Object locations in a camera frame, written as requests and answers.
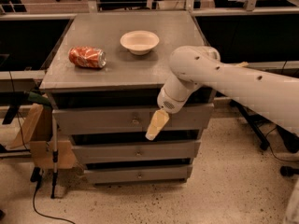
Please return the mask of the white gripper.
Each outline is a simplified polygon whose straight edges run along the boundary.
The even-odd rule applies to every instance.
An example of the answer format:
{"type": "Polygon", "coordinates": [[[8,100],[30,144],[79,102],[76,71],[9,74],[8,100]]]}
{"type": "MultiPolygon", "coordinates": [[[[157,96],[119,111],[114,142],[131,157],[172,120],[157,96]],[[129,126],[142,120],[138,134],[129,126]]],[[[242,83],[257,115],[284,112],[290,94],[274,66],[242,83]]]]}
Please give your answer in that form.
{"type": "Polygon", "coordinates": [[[186,102],[187,100],[175,100],[166,93],[165,89],[161,89],[157,97],[157,104],[161,109],[153,114],[146,132],[146,138],[150,141],[154,140],[161,129],[169,121],[169,114],[176,114],[179,112],[186,102]]]}

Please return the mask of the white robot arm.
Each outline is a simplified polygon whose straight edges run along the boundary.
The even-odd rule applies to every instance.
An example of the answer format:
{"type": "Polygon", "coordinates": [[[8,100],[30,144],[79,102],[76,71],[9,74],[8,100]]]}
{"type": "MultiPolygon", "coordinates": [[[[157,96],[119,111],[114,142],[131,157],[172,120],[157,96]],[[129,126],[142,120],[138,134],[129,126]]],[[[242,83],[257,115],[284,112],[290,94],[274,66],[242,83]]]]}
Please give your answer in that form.
{"type": "Polygon", "coordinates": [[[247,68],[247,64],[228,64],[211,47],[184,46],[169,58],[171,74],[157,98],[146,138],[155,139],[171,114],[186,104],[191,94],[208,86],[299,135],[299,79],[247,68]]]}

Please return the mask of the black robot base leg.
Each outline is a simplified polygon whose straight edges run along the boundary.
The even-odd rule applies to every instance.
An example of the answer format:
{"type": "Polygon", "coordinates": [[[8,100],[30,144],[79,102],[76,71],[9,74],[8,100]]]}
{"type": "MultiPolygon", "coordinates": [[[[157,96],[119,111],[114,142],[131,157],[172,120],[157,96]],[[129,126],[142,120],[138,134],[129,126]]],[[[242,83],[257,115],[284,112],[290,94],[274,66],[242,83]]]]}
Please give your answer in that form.
{"type": "Polygon", "coordinates": [[[247,110],[244,108],[243,105],[235,102],[235,101],[231,101],[230,102],[230,106],[235,106],[238,111],[240,112],[240,114],[244,117],[244,119],[246,120],[246,122],[249,124],[250,128],[255,132],[255,134],[257,135],[257,137],[260,139],[261,144],[260,144],[260,149],[261,150],[267,150],[270,143],[268,142],[268,140],[266,139],[265,135],[261,132],[260,128],[257,126],[257,124],[254,122],[254,118],[253,116],[251,116],[247,110]]]}

